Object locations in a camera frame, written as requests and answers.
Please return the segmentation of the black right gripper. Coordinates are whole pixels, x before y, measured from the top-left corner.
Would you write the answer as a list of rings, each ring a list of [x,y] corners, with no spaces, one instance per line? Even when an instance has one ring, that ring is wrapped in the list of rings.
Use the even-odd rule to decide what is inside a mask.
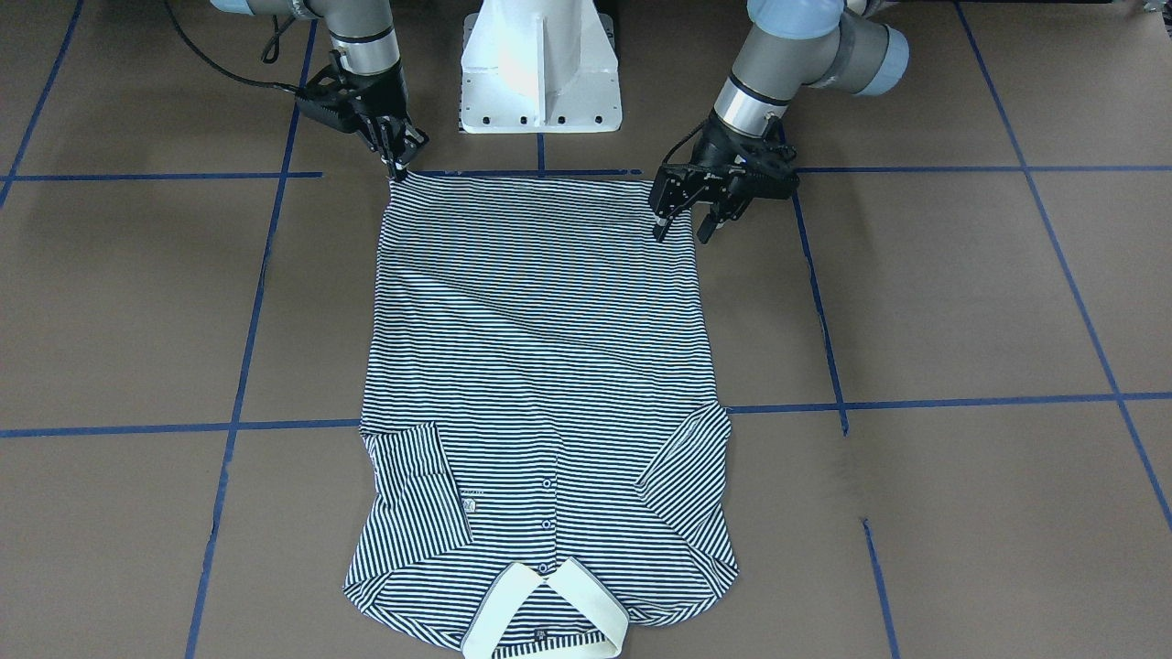
[[[391,181],[406,181],[407,167],[429,142],[407,115],[403,63],[372,75],[334,64],[339,131],[380,138],[380,157]]]

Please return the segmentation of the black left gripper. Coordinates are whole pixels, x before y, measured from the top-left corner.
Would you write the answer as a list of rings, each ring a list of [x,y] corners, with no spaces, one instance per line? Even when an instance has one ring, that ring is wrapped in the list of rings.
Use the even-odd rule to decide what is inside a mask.
[[[740,174],[738,167],[735,167],[736,156],[762,147],[786,144],[782,120],[777,115],[766,115],[762,134],[745,135],[725,124],[716,113],[709,113],[700,129],[699,142],[691,147],[688,164],[657,167],[648,197],[649,208],[657,217],[652,229],[654,239],[663,243],[679,216],[699,203],[707,203],[709,209],[700,220],[696,238],[700,243],[710,242],[725,222],[740,220],[754,199],[729,189],[732,176]]]

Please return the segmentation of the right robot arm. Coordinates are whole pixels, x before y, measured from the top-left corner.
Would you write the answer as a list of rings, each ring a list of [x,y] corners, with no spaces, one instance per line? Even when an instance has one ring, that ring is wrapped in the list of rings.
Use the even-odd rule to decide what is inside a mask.
[[[289,89],[306,117],[357,135],[402,182],[429,138],[407,111],[406,72],[389,1],[214,1],[218,11],[246,16],[321,21],[331,33],[331,59],[314,79]]]

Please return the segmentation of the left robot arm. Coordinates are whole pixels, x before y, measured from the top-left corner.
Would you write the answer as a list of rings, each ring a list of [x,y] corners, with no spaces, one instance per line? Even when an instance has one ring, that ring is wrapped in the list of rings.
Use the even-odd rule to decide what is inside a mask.
[[[648,204],[665,242],[679,217],[704,204],[699,242],[740,220],[754,201],[788,201],[799,186],[783,134],[802,89],[872,97],[892,91],[911,59],[907,38],[871,16],[874,1],[749,1],[751,20],[711,111],[684,137],[687,161],[666,155]]]

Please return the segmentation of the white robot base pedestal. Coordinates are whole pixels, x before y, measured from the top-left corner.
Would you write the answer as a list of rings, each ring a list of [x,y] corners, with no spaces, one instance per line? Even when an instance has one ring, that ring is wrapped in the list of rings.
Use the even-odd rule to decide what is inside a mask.
[[[463,20],[468,134],[597,134],[624,124],[618,54],[593,1],[484,1]]]

